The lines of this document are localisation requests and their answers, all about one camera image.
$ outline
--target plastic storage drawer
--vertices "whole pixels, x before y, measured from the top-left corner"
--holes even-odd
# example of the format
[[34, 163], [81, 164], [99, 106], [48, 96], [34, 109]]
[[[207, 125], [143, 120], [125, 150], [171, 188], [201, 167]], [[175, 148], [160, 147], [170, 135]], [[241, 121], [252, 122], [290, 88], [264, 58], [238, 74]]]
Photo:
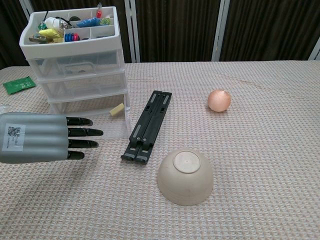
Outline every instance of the plastic storage drawer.
[[92, 76], [125, 68], [121, 49], [86, 55], [28, 60], [39, 82]]
[[73, 102], [125, 94], [128, 92], [124, 70], [112, 75], [40, 83], [48, 103]]
[[101, 137], [89, 139], [128, 138], [131, 134], [131, 123], [127, 111], [122, 111], [116, 116], [111, 116], [109, 111], [121, 103], [125, 109], [127, 95], [115, 95], [82, 101], [62, 102], [50, 104], [51, 114], [63, 114], [68, 117], [88, 117], [93, 121], [93, 129], [104, 132]]

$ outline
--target gray robotic hand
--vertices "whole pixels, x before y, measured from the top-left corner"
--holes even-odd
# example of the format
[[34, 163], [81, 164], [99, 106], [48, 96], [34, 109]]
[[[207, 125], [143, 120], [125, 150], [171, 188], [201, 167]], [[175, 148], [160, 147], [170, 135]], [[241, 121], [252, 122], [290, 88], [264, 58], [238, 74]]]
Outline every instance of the gray robotic hand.
[[82, 117], [29, 112], [1, 114], [0, 162], [24, 164], [83, 159], [83, 152], [68, 148], [97, 148], [98, 143], [68, 137], [102, 136], [104, 133], [98, 129], [68, 126], [92, 125], [90, 119]]

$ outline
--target textured tablecloth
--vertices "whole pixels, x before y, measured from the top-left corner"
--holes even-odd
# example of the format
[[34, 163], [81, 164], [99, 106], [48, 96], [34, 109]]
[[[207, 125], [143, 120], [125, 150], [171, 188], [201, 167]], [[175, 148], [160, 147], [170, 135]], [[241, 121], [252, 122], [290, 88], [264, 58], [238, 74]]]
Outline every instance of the textured tablecloth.
[[[126, 65], [134, 126], [153, 90], [172, 99], [147, 165], [121, 161], [128, 140], [101, 140], [86, 159], [0, 163], [0, 239], [320, 239], [320, 61]], [[1, 82], [34, 74], [0, 71]], [[227, 112], [207, 107], [214, 89]], [[0, 104], [46, 113], [37, 86]], [[168, 152], [210, 160], [213, 191], [179, 206], [157, 187]]]

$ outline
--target white drawer organizer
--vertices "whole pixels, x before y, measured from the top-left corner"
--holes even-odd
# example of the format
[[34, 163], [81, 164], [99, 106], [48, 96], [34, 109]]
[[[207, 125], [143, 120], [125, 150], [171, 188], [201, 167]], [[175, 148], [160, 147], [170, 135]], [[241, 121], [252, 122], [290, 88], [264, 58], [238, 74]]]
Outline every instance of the white drawer organizer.
[[[49, 11], [47, 18], [69, 20], [76, 16], [85, 20], [94, 17], [97, 9]], [[29, 41], [46, 15], [45, 11], [34, 12], [19, 44], [47, 95], [50, 113], [90, 117], [97, 120], [100, 129], [107, 128], [106, 133], [113, 130], [104, 138], [127, 138], [131, 132], [127, 115], [130, 99], [117, 10], [114, 6], [101, 10], [102, 17], [110, 17], [111, 25], [79, 28], [76, 25], [79, 21], [71, 21], [75, 28], [65, 30], [64, 34], [77, 33], [81, 40], [50, 44]], [[111, 117], [109, 111], [121, 102], [124, 114]]]

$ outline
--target background curtain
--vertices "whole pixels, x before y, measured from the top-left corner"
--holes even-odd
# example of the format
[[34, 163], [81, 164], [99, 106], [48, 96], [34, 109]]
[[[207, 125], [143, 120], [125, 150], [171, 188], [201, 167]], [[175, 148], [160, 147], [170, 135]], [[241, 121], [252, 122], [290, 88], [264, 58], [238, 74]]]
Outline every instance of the background curtain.
[[142, 62], [211, 61], [220, 0], [135, 0]]
[[308, 60], [319, 0], [231, 0], [220, 61]]
[[0, 1], [0, 69], [9, 66], [27, 66], [19, 46], [20, 35], [28, 21], [19, 0]]
[[115, 6], [121, 31], [124, 61], [131, 63], [129, 35], [124, 0], [31, 0], [35, 12], [95, 8], [101, 2], [103, 7]]

